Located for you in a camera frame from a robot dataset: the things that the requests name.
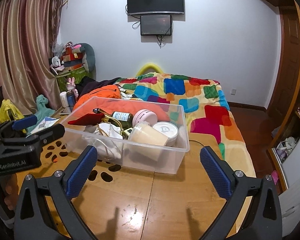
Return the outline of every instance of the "human hand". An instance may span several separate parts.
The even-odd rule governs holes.
[[[17,175],[12,174],[5,188],[9,195],[4,198],[4,202],[8,206],[9,210],[13,210],[17,205],[19,192],[19,186],[17,182]]]

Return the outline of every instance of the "yellow bag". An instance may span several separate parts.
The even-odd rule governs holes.
[[[0,123],[5,121],[20,120],[24,118],[23,114],[19,111],[18,108],[9,100],[2,100],[0,107]]]

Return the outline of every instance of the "green storage bin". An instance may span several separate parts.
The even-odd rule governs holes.
[[[75,70],[66,72],[64,74],[55,76],[55,77],[58,81],[58,86],[59,86],[60,92],[63,92],[63,91],[67,91],[66,84],[67,84],[69,78],[74,77],[74,82],[76,84],[78,84],[84,76],[88,76],[88,77],[92,78],[92,73],[87,72],[84,69],[84,67],[80,67]]]

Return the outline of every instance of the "wooden table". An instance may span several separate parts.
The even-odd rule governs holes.
[[[190,133],[189,139],[210,145],[221,157],[212,135]],[[111,172],[108,168],[112,164],[97,162],[94,167],[98,172],[96,179],[87,180],[80,195],[72,202],[99,240],[199,239],[218,215],[225,200],[218,197],[200,163],[202,146],[198,142],[190,142],[190,151],[175,175],[125,167]],[[61,148],[65,147],[58,141],[45,146],[41,155],[42,166],[18,173],[19,187],[27,174],[31,173],[36,178],[51,176],[78,157],[72,152],[61,157],[59,152],[66,151]],[[57,156],[55,163],[51,161],[54,155]],[[104,181],[100,176],[102,172],[110,174],[113,180]],[[59,231],[67,234],[51,198],[47,199]],[[234,233],[235,225],[229,235]]]

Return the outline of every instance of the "wooden floor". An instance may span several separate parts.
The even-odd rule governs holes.
[[[230,107],[230,111],[246,143],[257,178],[271,174],[275,167],[267,147],[272,140],[271,131],[275,128],[274,123],[260,110]],[[277,191],[282,192],[279,182]]]

